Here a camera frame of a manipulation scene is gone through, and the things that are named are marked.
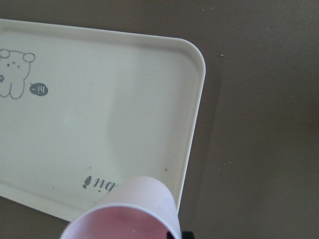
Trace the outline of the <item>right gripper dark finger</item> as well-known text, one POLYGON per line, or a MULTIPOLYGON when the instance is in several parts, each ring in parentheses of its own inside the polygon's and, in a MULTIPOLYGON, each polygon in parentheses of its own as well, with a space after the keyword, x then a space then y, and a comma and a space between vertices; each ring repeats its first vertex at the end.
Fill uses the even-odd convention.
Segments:
POLYGON ((168 229, 166 232, 167 239, 194 239, 193 231, 183 231, 181 227, 177 227, 176 230, 168 229))

